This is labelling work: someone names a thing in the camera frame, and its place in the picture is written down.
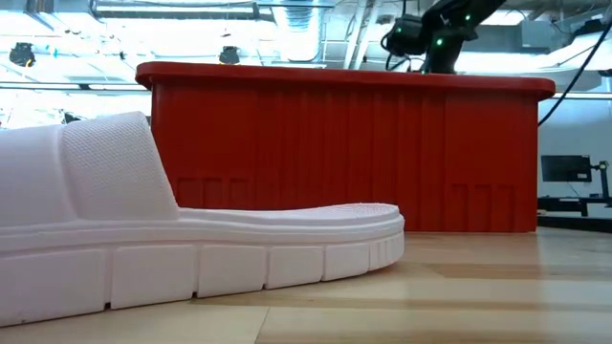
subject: wooden floor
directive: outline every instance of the wooden floor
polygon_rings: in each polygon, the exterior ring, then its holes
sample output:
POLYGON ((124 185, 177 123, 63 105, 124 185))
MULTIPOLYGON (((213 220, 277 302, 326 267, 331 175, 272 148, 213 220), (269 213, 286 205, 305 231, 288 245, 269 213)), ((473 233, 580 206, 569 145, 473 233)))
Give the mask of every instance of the wooden floor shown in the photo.
POLYGON ((612 235, 412 234, 400 263, 297 288, 0 330, 0 343, 612 343, 612 235))

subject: black robotic arm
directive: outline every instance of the black robotic arm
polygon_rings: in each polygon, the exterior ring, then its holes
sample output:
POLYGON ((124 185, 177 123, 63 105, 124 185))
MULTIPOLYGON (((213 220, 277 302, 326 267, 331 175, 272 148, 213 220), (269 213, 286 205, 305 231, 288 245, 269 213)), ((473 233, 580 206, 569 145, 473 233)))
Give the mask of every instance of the black robotic arm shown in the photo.
POLYGON ((440 0, 422 17, 398 18, 382 46, 396 56, 426 54, 421 72, 454 74, 465 41, 478 38, 476 27, 506 0, 440 0))

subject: white slide sandal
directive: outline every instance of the white slide sandal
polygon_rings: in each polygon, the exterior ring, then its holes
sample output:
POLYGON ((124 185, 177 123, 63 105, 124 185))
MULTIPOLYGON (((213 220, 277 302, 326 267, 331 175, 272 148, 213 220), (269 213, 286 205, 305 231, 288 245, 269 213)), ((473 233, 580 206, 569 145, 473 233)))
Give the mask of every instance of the white slide sandal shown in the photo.
POLYGON ((394 205, 179 208, 138 113, 0 132, 0 172, 0 326, 334 280, 404 254, 394 205))

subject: red plastic bin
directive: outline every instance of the red plastic bin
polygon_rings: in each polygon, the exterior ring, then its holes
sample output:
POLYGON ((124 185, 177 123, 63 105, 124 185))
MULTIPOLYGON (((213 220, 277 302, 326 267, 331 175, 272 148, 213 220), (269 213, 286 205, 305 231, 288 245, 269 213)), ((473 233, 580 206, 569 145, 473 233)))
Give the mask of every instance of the red plastic bin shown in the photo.
POLYGON ((180 206, 383 202, 407 230, 536 228, 551 80, 172 62, 137 80, 180 206))

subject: computer monitor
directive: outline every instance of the computer monitor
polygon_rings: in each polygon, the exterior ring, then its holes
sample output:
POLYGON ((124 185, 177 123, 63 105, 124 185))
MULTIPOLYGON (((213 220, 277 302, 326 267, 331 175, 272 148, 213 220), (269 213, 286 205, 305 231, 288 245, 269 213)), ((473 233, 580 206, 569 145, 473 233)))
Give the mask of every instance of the computer monitor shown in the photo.
POLYGON ((545 182, 592 182, 589 156, 542 156, 545 182))

